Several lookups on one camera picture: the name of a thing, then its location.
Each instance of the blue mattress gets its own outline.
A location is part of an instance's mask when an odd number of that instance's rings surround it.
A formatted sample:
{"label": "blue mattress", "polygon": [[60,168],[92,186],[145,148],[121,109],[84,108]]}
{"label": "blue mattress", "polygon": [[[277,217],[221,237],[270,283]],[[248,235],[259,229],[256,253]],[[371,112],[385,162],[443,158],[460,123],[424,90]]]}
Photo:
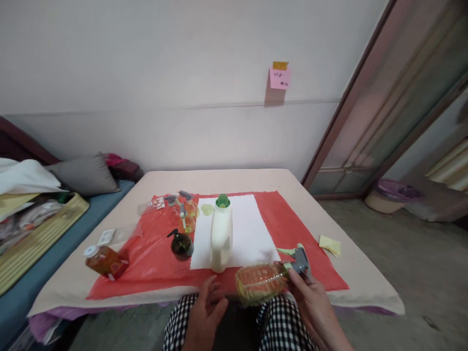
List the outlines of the blue mattress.
{"label": "blue mattress", "polygon": [[26,315],[36,296],[68,256],[134,187],[134,183],[119,180],[118,193],[89,199],[88,211],[36,262],[34,266],[0,297],[0,350],[12,341],[27,322]]}

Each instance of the green bottle cap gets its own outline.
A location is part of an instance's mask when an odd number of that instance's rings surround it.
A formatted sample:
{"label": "green bottle cap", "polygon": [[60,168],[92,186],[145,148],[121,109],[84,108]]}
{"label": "green bottle cap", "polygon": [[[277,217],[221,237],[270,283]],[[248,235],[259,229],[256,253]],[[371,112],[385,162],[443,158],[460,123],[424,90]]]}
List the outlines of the green bottle cap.
{"label": "green bottle cap", "polygon": [[226,194],[219,195],[218,199],[216,200],[216,206],[219,208],[229,207],[230,204],[231,202]]}

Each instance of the yellow sticky note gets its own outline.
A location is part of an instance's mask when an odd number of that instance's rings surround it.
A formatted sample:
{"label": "yellow sticky note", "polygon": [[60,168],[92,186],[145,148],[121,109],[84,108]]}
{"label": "yellow sticky note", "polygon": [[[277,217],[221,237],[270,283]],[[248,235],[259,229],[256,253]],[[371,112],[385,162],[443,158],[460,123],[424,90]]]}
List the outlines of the yellow sticky note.
{"label": "yellow sticky note", "polygon": [[279,62],[275,61],[273,62],[273,69],[278,69],[281,71],[286,71],[288,69],[288,63],[289,62]]}
{"label": "yellow sticky note", "polygon": [[341,243],[339,241],[321,235],[318,246],[330,251],[335,256],[341,256]]}

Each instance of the curtain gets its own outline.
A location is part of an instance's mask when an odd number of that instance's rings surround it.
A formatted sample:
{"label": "curtain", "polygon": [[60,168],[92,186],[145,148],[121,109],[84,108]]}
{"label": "curtain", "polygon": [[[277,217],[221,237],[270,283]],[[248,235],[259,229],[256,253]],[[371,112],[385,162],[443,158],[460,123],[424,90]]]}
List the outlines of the curtain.
{"label": "curtain", "polygon": [[450,189],[468,194],[468,137],[446,153],[425,175]]}

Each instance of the person's left hand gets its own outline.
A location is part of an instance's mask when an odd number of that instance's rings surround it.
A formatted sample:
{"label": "person's left hand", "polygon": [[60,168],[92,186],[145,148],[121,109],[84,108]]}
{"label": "person's left hand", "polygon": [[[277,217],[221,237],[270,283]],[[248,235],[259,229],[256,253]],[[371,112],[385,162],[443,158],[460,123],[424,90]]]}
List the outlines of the person's left hand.
{"label": "person's left hand", "polygon": [[228,300],[214,283],[216,275],[208,278],[200,288],[200,294],[190,309],[189,325],[182,351],[211,350],[215,342],[216,328],[223,319]]}

